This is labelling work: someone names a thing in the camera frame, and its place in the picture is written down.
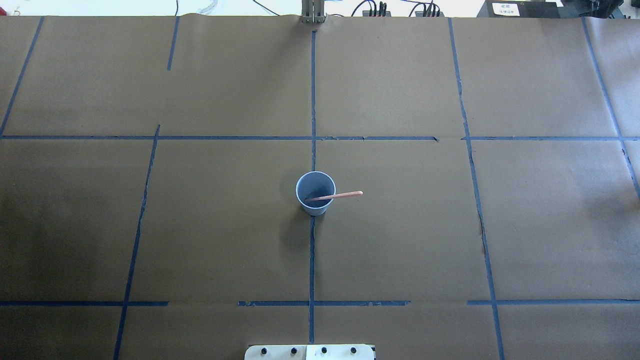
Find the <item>vertical blue tape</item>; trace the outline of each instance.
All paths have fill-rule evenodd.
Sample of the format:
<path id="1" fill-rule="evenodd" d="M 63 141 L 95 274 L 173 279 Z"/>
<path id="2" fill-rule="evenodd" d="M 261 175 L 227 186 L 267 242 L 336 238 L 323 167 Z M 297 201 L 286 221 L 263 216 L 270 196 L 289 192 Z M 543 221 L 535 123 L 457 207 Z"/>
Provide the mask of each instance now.
<path id="1" fill-rule="evenodd" d="M 633 165 L 631 165 L 631 159 L 629 159 L 629 153 L 627 151 L 627 146 L 625 145 L 625 141 L 622 137 L 622 132 L 620 131 L 618 118 L 616 117 L 615 111 L 613 111 L 613 106 L 611 105 L 611 98 L 609 97 L 609 92 L 607 91 L 607 87 L 604 85 L 604 80 L 602 79 L 602 73 L 600 72 L 600 66 L 598 65 L 596 54 L 593 51 L 593 45 L 591 43 L 591 36 L 589 35 L 587 21 L 584 17 L 582 18 L 582 28 L 584 29 L 584 36 L 586 37 L 586 40 L 587 40 L 587 47 L 589 48 L 591 61 L 593 62 L 593 67 L 596 70 L 596 75 L 598 76 L 598 82 L 600 83 L 600 88 L 602 89 L 602 95 L 604 95 L 605 102 L 607 103 L 607 109 L 609 110 L 609 115 L 613 120 L 613 126 L 616 129 L 616 134 L 618 135 L 618 140 L 620 141 L 620 147 L 622 148 L 622 153 L 625 157 L 625 161 L 627 162 L 627 168 L 629 170 L 629 174 L 631 175 L 631 180 L 633 181 L 634 188 L 636 189 L 636 194 L 638 196 L 638 199 L 640 199 L 640 185 L 638 184 L 638 179 L 636 177 L 636 172 L 634 171 L 634 167 Z"/>
<path id="2" fill-rule="evenodd" d="M 20 89 L 20 84 L 22 83 L 24 72 L 27 70 L 27 65 L 29 65 L 29 59 L 31 59 L 31 54 L 33 54 L 33 48 L 36 46 L 36 42 L 38 41 L 38 36 L 40 35 L 40 29 L 42 29 L 43 22 L 44 22 L 44 16 L 41 16 L 40 21 L 38 21 L 38 27 L 36 28 L 36 33 L 33 35 L 31 46 L 29 47 L 29 51 L 27 52 L 27 57 L 24 59 L 24 63 L 22 64 L 20 75 L 18 75 L 18 81 L 16 81 L 15 83 L 15 88 L 13 88 L 13 94 L 11 95 L 11 100 L 9 100 L 9 105 L 6 107 L 6 112 L 4 113 L 4 119 L 2 121 L 2 125 L 0 126 L 0 136 L 3 135 L 4 128 L 6 127 L 6 123 L 9 121 L 9 116 L 11 115 L 11 109 L 13 108 L 15 97 L 18 95 L 18 90 Z"/>
<path id="3" fill-rule="evenodd" d="M 491 295 L 491 307 L 493 310 L 493 325 L 495 327 L 495 337 L 498 343 L 498 354 L 500 360 L 504 360 L 504 347 L 502 346 L 502 331 L 500 330 L 500 318 L 498 316 L 498 305 L 495 300 L 495 289 L 493 287 L 493 274 L 491 271 L 491 259 L 489 258 L 489 246 L 486 242 L 486 231 L 484 229 L 484 216 L 482 214 L 482 205 L 480 203 L 480 191 L 478 189 L 476 165 L 474 164 L 473 150 L 471 148 L 471 135 L 469 132 L 469 124 L 467 122 L 467 111 L 465 110 L 464 102 L 462 101 L 462 80 L 460 78 L 460 67 L 458 66 L 458 52 L 456 51 L 456 39 L 453 35 L 453 22 L 451 18 L 449 20 L 449 35 L 451 36 L 451 51 L 453 54 L 453 63 L 456 69 L 456 80 L 458 82 L 458 95 L 460 97 L 460 111 L 462 112 L 462 119 L 465 126 L 465 139 L 467 141 L 467 154 L 469 156 L 469 165 L 471 167 L 471 180 L 474 185 L 474 195 L 476 196 L 476 209 L 478 217 L 480 218 L 480 226 L 482 229 L 482 243 L 484 246 L 484 265 L 486 267 L 486 277 L 489 282 L 489 292 Z"/>
<path id="4" fill-rule="evenodd" d="M 316 31 L 311 32 L 311 171 L 316 171 Z"/>
<path id="5" fill-rule="evenodd" d="M 171 65 L 173 63 L 173 52 L 175 50 L 175 41 L 178 38 L 178 26 L 180 25 L 180 17 L 175 17 L 175 25 L 173 27 L 173 40 L 171 41 L 171 51 L 169 52 L 169 62 L 166 64 L 166 69 L 171 71 Z"/>
<path id="6" fill-rule="evenodd" d="M 316 341 L 314 306 L 316 305 L 316 218 L 311 217 L 309 246 L 309 343 Z"/>
<path id="7" fill-rule="evenodd" d="M 154 144 L 151 148 L 151 157 L 149 159 L 149 168 L 147 169 L 147 180 L 145 181 L 145 192 L 142 195 L 142 205 L 140 206 L 140 215 L 138 217 L 138 228 L 136 230 L 136 240 L 133 243 L 133 252 L 131 254 L 131 264 L 129 265 L 129 276 L 127 278 L 127 287 L 124 291 L 124 301 L 122 302 L 122 312 L 120 313 L 120 325 L 118 326 L 118 337 L 116 339 L 116 347 L 113 352 L 113 360 L 117 360 L 120 356 L 120 345 L 122 344 L 122 334 L 124 333 L 124 323 L 127 318 L 127 308 L 129 307 L 129 295 L 131 294 L 131 283 L 133 282 L 133 273 L 136 268 L 136 258 L 138 257 L 138 245 L 140 244 L 140 232 L 142 229 L 142 218 L 145 215 L 147 207 L 147 194 L 149 189 L 149 178 L 151 177 L 151 169 L 154 166 L 154 158 L 156 156 L 156 147 L 158 145 L 158 136 L 160 135 L 160 125 L 156 128 L 154 136 Z"/>

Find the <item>cup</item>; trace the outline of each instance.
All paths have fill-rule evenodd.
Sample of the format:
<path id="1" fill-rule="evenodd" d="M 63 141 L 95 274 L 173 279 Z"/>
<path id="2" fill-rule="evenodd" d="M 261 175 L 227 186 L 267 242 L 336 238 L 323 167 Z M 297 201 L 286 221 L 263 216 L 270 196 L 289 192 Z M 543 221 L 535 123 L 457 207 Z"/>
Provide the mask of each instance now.
<path id="1" fill-rule="evenodd" d="M 296 184 L 296 196 L 302 208 L 311 216 L 324 214 L 331 200 L 305 201 L 313 197 L 335 195 L 335 183 L 333 179 L 321 171 L 311 171 L 302 175 Z"/>

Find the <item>gray mat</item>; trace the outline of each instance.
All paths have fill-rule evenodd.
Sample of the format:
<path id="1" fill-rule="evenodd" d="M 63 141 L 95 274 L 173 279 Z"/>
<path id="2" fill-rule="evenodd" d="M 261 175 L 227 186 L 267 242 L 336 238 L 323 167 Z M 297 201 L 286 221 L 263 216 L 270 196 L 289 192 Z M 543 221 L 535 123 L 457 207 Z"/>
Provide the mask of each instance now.
<path id="1" fill-rule="evenodd" d="M 636 28 L 1 19 L 0 357 L 640 357 Z"/>

